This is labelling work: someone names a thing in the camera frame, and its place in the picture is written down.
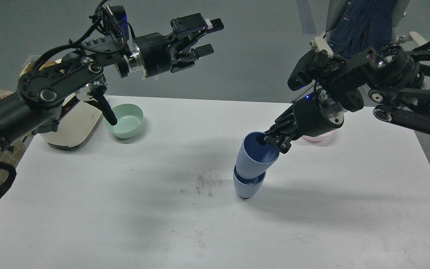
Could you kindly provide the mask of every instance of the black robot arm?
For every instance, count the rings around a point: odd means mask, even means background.
[[[114,65],[122,78],[134,71],[142,71],[145,77],[166,71],[174,73],[213,53],[210,44],[196,49],[191,46],[206,34],[224,28],[220,19],[203,19],[197,13],[172,20],[172,33],[167,36],[153,33],[136,37],[124,7],[103,7],[106,1],[99,3],[90,17],[92,25],[81,38],[40,56],[19,78],[17,91],[0,101],[0,153],[29,132],[57,131],[59,121],[79,101],[100,109],[110,124],[116,124],[117,119],[104,98],[104,67]],[[88,39],[96,30],[103,37]],[[73,51],[60,63],[41,68],[51,57],[68,49]],[[63,105],[72,93],[75,97]]]
[[[340,128],[344,112],[364,107],[358,90],[364,84],[371,88],[370,99],[379,104],[373,111],[377,119],[430,134],[430,90],[421,89],[430,66],[419,63],[430,61],[429,49],[430,42],[411,52],[400,46],[381,53],[368,48],[350,59],[309,51],[298,61],[288,86],[299,90],[315,80],[313,92],[293,102],[259,143],[287,153],[292,140]]]

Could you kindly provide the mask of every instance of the screw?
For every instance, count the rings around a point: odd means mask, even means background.
[[[39,97],[44,101],[51,102],[56,99],[57,94],[50,89],[44,89],[39,93]]]
[[[100,73],[102,71],[102,68],[98,64],[91,63],[89,65],[89,71],[91,71],[92,73]]]
[[[378,119],[380,119],[381,121],[388,121],[389,120],[389,115],[382,110],[375,111],[375,116]]]
[[[85,64],[87,64],[87,63],[90,63],[90,62],[92,62],[92,58],[90,58],[90,57],[82,57],[82,63],[85,63]]]

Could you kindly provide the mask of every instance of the light green bowl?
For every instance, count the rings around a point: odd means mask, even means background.
[[[106,119],[104,119],[104,123],[113,135],[118,138],[128,139],[142,131],[144,113],[140,107],[133,104],[121,104],[114,107],[112,111],[117,118],[117,124],[112,126]]]

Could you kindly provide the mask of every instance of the gray floor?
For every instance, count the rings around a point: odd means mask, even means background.
[[[15,90],[25,62],[82,35],[98,2],[0,0],[0,88]],[[314,34],[324,31],[328,10],[328,0],[109,3],[125,7],[136,35],[168,34],[172,18],[196,12],[221,18],[225,29],[201,39],[199,44],[211,43],[215,54],[189,70],[143,80],[141,74],[120,79],[114,68],[107,68],[108,94],[259,102],[290,102],[297,97],[286,86],[287,78]],[[406,12],[398,34],[416,31],[430,40],[430,1],[411,0]],[[430,136],[418,138],[430,162]]]

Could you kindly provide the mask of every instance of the blue cup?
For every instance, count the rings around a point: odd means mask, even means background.
[[[233,185],[237,194],[244,199],[251,198],[260,189],[266,172],[255,177],[254,179],[244,179],[237,173],[237,167],[233,168]]]
[[[280,152],[271,145],[260,145],[256,139],[265,133],[246,135],[237,156],[237,173],[241,178],[254,179],[263,174],[277,159]]]

